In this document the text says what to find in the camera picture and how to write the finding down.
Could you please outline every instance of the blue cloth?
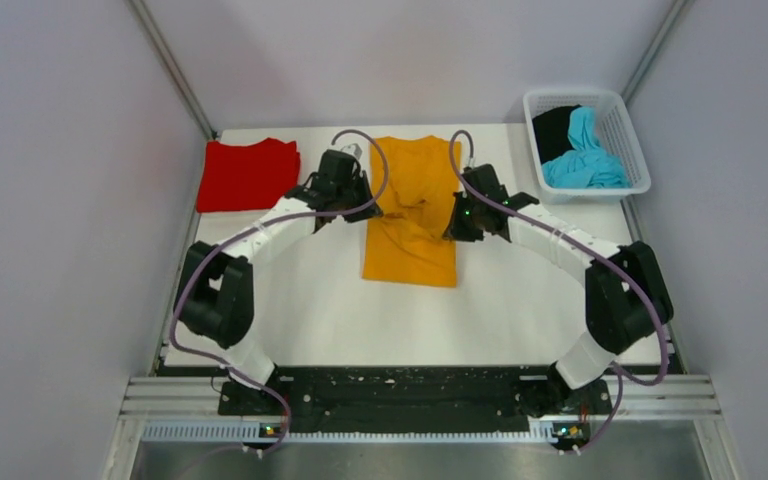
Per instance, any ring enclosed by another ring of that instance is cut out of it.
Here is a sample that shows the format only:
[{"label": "blue cloth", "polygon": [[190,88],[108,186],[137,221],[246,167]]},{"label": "blue cloth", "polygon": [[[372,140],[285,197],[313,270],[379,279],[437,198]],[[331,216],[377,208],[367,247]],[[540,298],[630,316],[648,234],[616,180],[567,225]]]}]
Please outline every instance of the blue cloth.
[{"label": "blue cloth", "polygon": [[629,188],[622,161],[599,143],[593,126],[596,113],[590,107],[570,114],[567,137],[574,150],[543,164],[543,178],[555,188]]}]

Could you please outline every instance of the gray floor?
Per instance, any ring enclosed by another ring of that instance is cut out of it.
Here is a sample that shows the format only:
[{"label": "gray floor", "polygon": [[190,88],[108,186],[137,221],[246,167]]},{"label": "gray floor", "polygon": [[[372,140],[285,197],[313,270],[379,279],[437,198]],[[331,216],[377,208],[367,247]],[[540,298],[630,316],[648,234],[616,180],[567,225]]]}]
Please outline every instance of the gray floor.
[{"label": "gray floor", "polygon": [[[215,444],[151,443],[135,479],[174,479]],[[287,445],[260,461],[226,451],[180,480],[537,480],[708,479],[692,424],[616,423],[581,457],[536,452],[536,445]]]}]

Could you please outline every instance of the black cloth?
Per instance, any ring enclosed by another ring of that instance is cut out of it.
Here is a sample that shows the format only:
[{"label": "black cloth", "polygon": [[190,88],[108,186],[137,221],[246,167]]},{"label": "black cloth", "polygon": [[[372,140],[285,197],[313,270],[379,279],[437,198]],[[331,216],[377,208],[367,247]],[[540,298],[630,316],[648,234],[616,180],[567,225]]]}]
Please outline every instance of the black cloth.
[{"label": "black cloth", "polygon": [[534,137],[537,139],[537,152],[540,163],[551,162],[572,150],[567,133],[569,132],[569,116],[573,110],[581,107],[557,107],[534,117]]}]

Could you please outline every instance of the white table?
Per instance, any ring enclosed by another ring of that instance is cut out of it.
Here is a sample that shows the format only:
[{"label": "white table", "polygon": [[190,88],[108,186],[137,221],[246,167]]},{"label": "white table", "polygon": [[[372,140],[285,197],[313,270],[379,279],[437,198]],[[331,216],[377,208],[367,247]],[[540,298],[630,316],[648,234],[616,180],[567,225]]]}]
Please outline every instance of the white table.
[{"label": "white table", "polygon": [[[491,163],[513,194],[539,194],[525,126],[419,125],[362,129],[374,137],[427,135],[448,140],[459,128],[475,139],[476,164]],[[298,142],[301,178],[314,171],[341,128],[226,130],[220,141],[248,145],[266,137]],[[369,166],[370,146],[357,142]],[[468,155],[462,148],[462,165]],[[619,204],[547,205],[557,216],[596,236],[630,242]],[[251,224],[262,212],[202,215],[196,238],[215,243]],[[544,258],[497,237],[457,245],[457,288],[373,282],[361,278],[366,226],[342,219],[255,271],[253,332],[278,365],[548,365],[585,330],[584,290]],[[177,328],[185,345],[218,352],[210,340]],[[620,357],[656,365],[658,344],[647,338]],[[170,348],[166,365],[211,361]]]}]

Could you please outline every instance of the clothing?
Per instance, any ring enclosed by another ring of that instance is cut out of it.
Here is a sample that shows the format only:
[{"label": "clothing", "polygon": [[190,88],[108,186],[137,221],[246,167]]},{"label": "clothing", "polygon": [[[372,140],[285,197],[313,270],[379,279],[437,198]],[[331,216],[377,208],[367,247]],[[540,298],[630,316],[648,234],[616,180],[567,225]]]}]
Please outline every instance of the clothing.
[{"label": "clothing", "polygon": [[628,188],[622,161],[602,148],[593,132],[596,114],[581,107],[570,114],[568,139],[573,147],[560,157],[544,163],[543,177],[555,188]]},{"label": "clothing", "polygon": [[[457,286],[455,243],[443,239],[458,179],[449,162],[449,142],[436,137],[376,139],[390,167],[378,205],[384,216],[366,226],[363,278],[435,287]],[[381,157],[370,149],[371,189],[381,187]],[[460,165],[461,145],[455,145]]]},{"label": "clothing", "polygon": [[208,142],[196,211],[239,212],[272,208],[299,183],[296,142],[267,138],[247,146]]},{"label": "clothing", "polygon": [[581,105],[557,107],[534,117],[534,138],[537,140],[537,153],[540,163],[552,161],[572,150],[567,131],[570,114]]}]

